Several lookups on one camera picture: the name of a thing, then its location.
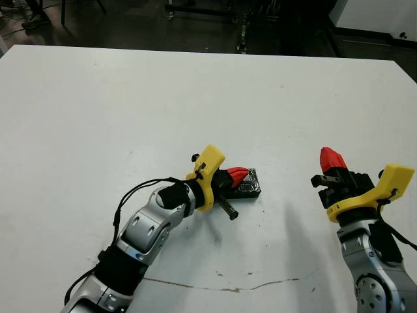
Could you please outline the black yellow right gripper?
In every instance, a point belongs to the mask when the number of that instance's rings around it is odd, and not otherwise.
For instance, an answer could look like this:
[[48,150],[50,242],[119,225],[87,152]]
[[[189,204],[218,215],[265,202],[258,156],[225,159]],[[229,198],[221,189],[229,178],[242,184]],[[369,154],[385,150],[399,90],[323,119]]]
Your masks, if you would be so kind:
[[321,149],[321,175],[311,178],[313,187],[323,186],[319,197],[331,222],[338,216],[360,208],[376,209],[382,200],[394,201],[403,196],[415,170],[397,164],[387,164],[379,181],[373,184],[366,173],[347,169],[343,157],[329,147]]

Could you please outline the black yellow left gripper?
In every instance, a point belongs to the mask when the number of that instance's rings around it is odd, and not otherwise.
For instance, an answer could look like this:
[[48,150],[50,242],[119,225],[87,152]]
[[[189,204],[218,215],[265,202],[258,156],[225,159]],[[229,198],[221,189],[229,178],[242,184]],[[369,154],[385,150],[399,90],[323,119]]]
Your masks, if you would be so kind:
[[248,169],[233,167],[222,170],[225,160],[223,153],[215,146],[208,145],[202,153],[192,155],[194,169],[185,177],[186,184],[194,193],[194,207],[201,212],[209,211],[219,203],[230,220],[238,217],[225,195],[234,191],[248,174]]

